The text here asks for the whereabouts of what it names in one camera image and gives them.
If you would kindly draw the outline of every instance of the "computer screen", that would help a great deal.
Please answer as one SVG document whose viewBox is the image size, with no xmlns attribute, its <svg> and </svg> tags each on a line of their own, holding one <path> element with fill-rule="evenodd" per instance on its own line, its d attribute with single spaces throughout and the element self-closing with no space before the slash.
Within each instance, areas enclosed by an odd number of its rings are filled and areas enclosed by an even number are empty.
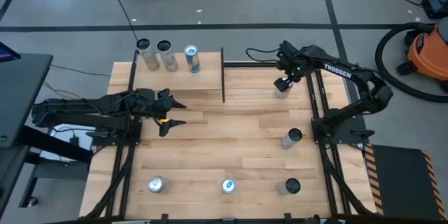
<svg viewBox="0 0 448 224">
<path fill-rule="evenodd" d="M 19 60 L 20 55 L 11 48 L 0 42 L 0 62 Z"/>
</svg>

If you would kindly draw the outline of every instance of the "yellow and black warning stripe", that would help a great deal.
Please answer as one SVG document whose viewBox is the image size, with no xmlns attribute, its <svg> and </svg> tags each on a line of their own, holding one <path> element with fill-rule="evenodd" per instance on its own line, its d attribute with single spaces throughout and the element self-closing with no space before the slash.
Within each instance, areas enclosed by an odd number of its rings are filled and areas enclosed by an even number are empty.
<svg viewBox="0 0 448 224">
<path fill-rule="evenodd" d="M 375 164 L 375 154 L 371 144 L 366 144 L 365 151 L 365 163 L 367 165 L 367 174 L 369 175 L 370 188 L 372 189 L 373 200 L 377 208 L 377 213 L 384 215 L 383 204 L 381 202 L 381 193 L 379 192 L 379 181 L 377 166 Z"/>
<path fill-rule="evenodd" d="M 445 215 L 445 211 L 443 210 L 442 198 L 439 194 L 439 187 L 437 186 L 437 182 L 435 182 L 435 175 L 433 165 L 431 164 L 431 159 L 429 158 L 429 153 L 426 150 L 421 150 L 423 155 L 425 156 L 426 166 L 428 168 L 429 178 L 431 180 L 431 184 L 434 189 L 435 203 L 437 203 L 437 207 L 439 208 L 440 219 L 442 221 L 447 220 L 447 216 Z"/>
</svg>

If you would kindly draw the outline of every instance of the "vacuum cleaner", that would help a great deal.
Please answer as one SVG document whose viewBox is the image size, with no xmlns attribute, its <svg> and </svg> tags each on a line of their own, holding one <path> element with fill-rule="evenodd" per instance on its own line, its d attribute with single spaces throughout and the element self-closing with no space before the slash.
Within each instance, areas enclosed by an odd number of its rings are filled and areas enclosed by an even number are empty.
<svg viewBox="0 0 448 224">
<path fill-rule="evenodd" d="M 434 95 L 416 90 L 392 76 L 383 63 L 383 49 L 396 34 L 407 31 L 405 43 L 409 46 L 407 61 L 397 66 L 400 75 L 419 73 L 439 81 L 448 92 L 448 17 L 434 25 L 411 22 L 402 24 L 388 32 L 375 51 L 375 62 L 381 76 L 390 84 L 414 97 L 430 102 L 448 102 L 448 96 Z"/>
</svg>

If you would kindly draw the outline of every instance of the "robotic arm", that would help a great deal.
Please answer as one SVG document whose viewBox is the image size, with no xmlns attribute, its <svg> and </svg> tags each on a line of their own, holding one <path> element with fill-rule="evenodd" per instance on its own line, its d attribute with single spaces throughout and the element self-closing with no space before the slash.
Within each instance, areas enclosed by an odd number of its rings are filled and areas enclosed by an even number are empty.
<svg viewBox="0 0 448 224">
<path fill-rule="evenodd" d="M 167 112 L 172 108 L 186 109 L 186 106 L 177 102 L 169 89 L 157 93 L 157 99 L 153 90 L 137 89 L 99 99 L 47 99 L 35 104 L 31 115 L 37 127 L 54 127 L 62 123 L 87 125 L 103 129 L 102 132 L 88 133 L 91 137 L 128 139 L 136 132 L 136 121 L 140 117 L 154 119 L 161 137 L 167 135 L 169 128 L 186 123 L 167 119 Z"/>
<path fill-rule="evenodd" d="M 289 42 L 280 44 L 280 49 L 276 55 L 279 61 L 276 63 L 278 70 L 285 71 L 288 76 L 286 80 L 277 79 L 274 84 L 281 91 L 288 89 L 291 82 L 298 83 L 301 77 L 306 76 L 315 69 L 325 69 L 353 81 L 358 87 L 359 97 L 344 108 L 329 109 L 322 118 L 318 119 L 319 137 L 330 141 L 337 128 L 347 119 L 363 114 L 364 112 L 376 113 L 382 111 L 392 98 L 392 90 L 386 83 L 376 75 L 371 69 L 359 67 L 357 64 L 350 64 L 342 60 L 329 56 L 322 48 L 311 45 L 300 50 Z"/>
</svg>

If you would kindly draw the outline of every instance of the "silver can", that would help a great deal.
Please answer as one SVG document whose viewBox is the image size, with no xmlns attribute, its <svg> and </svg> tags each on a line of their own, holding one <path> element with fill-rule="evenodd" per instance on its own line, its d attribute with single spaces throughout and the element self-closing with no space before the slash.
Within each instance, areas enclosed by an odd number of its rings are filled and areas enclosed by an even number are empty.
<svg viewBox="0 0 448 224">
<path fill-rule="evenodd" d="M 289 95 L 289 92 L 291 91 L 291 88 L 293 88 L 293 85 L 294 85 L 294 82 L 289 83 L 288 89 L 283 92 L 280 92 L 280 90 L 278 88 L 275 88 L 275 91 L 274 91 L 275 97 L 277 97 L 279 99 L 286 99 Z"/>
<path fill-rule="evenodd" d="M 169 41 L 161 41 L 157 44 L 157 49 L 160 51 L 160 57 L 165 65 L 167 71 L 177 71 L 176 56 L 173 53 L 171 43 Z"/>
<path fill-rule="evenodd" d="M 154 71 L 159 69 L 160 67 L 159 60 L 157 59 L 155 51 L 148 39 L 143 38 L 137 41 L 137 50 L 139 51 L 139 54 L 143 58 L 146 66 L 150 70 Z"/>
<path fill-rule="evenodd" d="M 280 141 L 281 148 L 284 150 L 289 150 L 301 139 L 302 139 L 302 132 L 299 129 L 292 128 L 288 130 L 288 133 L 286 133 L 286 135 Z"/>
<path fill-rule="evenodd" d="M 148 182 L 148 189 L 152 193 L 167 193 L 169 184 L 168 181 L 161 176 L 154 176 Z"/>
<path fill-rule="evenodd" d="M 300 191 L 300 182 L 295 178 L 288 178 L 277 185 L 280 195 L 296 194 Z"/>
<path fill-rule="evenodd" d="M 192 73 L 197 73 L 201 70 L 201 66 L 199 64 L 199 55 L 197 54 L 197 47 L 194 45 L 188 45 L 185 48 L 185 57 L 187 58 L 188 69 Z"/>
<path fill-rule="evenodd" d="M 223 193 L 233 193 L 235 190 L 235 182 L 232 179 L 226 179 L 223 182 Z"/>
</svg>

